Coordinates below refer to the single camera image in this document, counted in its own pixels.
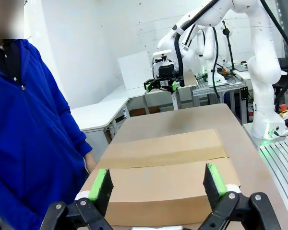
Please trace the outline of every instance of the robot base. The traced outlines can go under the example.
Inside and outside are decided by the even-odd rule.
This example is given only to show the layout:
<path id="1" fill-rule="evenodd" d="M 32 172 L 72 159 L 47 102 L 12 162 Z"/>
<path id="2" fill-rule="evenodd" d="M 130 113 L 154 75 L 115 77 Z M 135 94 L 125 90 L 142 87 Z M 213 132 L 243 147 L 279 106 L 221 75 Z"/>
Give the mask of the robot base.
<path id="1" fill-rule="evenodd" d="M 215 86 L 226 84 L 228 84 L 227 80 L 225 80 L 225 78 L 221 74 L 215 72 Z M 213 86 L 212 73 L 208 74 L 208 86 Z"/>
<path id="2" fill-rule="evenodd" d="M 251 134 L 259 139 L 274 140 L 279 136 L 288 135 L 288 128 L 285 121 L 276 112 L 254 112 L 254 121 Z"/>

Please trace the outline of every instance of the hand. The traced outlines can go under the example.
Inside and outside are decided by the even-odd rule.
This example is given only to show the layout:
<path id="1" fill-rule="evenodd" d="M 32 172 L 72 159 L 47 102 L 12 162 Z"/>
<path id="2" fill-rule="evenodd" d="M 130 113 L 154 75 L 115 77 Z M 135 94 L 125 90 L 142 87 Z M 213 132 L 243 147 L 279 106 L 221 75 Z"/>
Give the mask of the hand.
<path id="1" fill-rule="evenodd" d="M 93 153 L 92 152 L 87 153 L 84 156 L 84 160 L 85 160 L 86 169 L 88 170 L 89 174 L 91 174 L 91 172 L 97 165 L 96 161 L 93 158 Z"/>

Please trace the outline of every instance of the blue jacket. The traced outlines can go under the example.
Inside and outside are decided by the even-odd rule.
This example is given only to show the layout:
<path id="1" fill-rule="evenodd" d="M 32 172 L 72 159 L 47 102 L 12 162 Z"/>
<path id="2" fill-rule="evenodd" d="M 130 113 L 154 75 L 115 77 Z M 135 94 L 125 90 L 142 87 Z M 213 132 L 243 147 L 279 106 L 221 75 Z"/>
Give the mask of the blue jacket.
<path id="1" fill-rule="evenodd" d="M 73 202 L 92 148 L 38 50 L 15 42 L 25 87 L 0 72 L 0 216 L 17 230 L 35 230 L 52 202 Z"/>

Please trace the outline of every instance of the cardboard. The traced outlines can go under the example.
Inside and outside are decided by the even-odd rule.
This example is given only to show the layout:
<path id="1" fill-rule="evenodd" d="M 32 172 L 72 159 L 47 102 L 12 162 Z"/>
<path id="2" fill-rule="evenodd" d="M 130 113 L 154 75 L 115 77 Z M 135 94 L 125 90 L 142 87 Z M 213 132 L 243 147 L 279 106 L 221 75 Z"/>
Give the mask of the cardboard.
<path id="1" fill-rule="evenodd" d="M 227 157 L 214 129 L 110 144 L 96 169 L 182 164 Z"/>
<path id="2" fill-rule="evenodd" d="M 81 191 L 91 189 L 98 168 L 110 168 L 109 224 L 200 223 L 211 212 L 203 186 L 206 163 L 217 165 L 225 184 L 240 185 L 218 134 L 210 129 L 110 145 Z"/>
<path id="3" fill-rule="evenodd" d="M 229 158 L 158 167 L 111 169 L 114 184 L 105 216 L 116 226 L 172 226 L 203 222 L 211 208 L 203 186 L 215 163 L 226 184 L 240 184 Z M 94 170 L 82 191 L 90 190 Z"/>

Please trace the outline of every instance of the white board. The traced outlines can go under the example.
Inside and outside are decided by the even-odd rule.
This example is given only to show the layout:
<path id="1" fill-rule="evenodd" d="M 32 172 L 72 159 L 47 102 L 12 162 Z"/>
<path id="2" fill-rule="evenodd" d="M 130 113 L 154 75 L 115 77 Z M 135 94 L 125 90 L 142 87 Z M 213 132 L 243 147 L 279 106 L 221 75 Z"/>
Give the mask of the white board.
<path id="1" fill-rule="evenodd" d="M 152 79 L 153 74 L 146 52 L 129 55 L 118 60 L 127 90 L 144 87 L 143 83 Z"/>

